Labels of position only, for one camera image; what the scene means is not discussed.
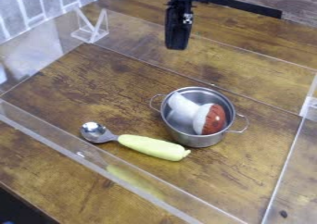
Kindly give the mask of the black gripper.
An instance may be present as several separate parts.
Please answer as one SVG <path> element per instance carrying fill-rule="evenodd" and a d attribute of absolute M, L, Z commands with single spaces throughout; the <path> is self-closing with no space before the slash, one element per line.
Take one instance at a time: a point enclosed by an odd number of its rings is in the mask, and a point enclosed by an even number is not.
<path fill-rule="evenodd" d="M 171 50 L 184 50 L 188 45 L 192 24 L 191 1 L 210 0 L 172 0 L 168 3 L 164 20 L 164 44 Z"/>

